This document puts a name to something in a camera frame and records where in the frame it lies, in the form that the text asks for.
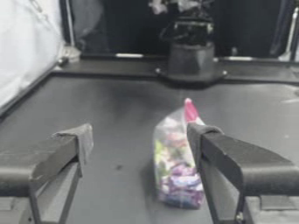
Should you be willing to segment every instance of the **gray work surface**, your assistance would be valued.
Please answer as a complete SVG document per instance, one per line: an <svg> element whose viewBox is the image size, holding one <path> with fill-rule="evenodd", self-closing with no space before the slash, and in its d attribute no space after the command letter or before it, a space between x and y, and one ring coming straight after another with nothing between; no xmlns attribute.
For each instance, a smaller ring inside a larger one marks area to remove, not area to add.
<svg viewBox="0 0 299 224"><path fill-rule="evenodd" d="M69 224L211 224L207 203L200 211L184 211L155 198L152 133L185 97L207 124L299 165L297 87L223 84L200 91L147 81L52 77L0 124L0 148L24 147L59 130L93 125L95 150Z"/></svg>

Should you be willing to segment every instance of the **plastic bag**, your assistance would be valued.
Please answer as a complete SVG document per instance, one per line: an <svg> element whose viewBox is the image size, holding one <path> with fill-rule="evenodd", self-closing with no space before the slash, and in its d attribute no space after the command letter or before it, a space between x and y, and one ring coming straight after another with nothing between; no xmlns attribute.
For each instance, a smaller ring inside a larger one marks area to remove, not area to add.
<svg viewBox="0 0 299 224"><path fill-rule="evenodd" d="M204 200L201 179L196 172L187 140L187 123L204 124L192 100L169 114L153 132L153 166L157 197L165 204L199 209Z"/></svg>

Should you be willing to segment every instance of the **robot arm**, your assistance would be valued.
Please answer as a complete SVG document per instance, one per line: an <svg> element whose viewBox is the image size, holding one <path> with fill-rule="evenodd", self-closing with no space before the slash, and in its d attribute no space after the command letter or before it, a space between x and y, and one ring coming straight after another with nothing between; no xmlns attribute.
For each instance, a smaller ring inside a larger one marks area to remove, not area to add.
<svg viewBox="0 0 299 224"><path fill-rule="evenodd" d="M84 125L0 154L0 224L64 224L88 153Z"/></svg>

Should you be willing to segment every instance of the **candy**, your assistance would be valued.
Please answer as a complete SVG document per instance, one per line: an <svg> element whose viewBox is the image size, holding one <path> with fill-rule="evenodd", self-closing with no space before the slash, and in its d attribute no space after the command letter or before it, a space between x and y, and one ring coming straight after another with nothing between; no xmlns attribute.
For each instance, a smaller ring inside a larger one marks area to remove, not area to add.
<svg viewBox="0 0 299 224"><path fill-rule="evenodd" d="M175 207L199 209L204 192L185 135L189 122L203 124L192 100L187 99L184 108L167 116L155 128L155 180L161 202Z"/></svg>

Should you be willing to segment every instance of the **white wall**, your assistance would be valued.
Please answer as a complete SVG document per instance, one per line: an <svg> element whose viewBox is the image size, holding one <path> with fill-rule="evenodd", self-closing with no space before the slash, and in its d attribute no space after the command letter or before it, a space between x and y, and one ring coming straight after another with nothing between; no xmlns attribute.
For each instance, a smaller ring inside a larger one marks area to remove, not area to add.
<svg viewBox="0 0 299 224"><path fill-rule="evenodd" d="M1 0L0 107L53 65L63 47L59 0L39 0L51 24L31 0Z"/></svg>

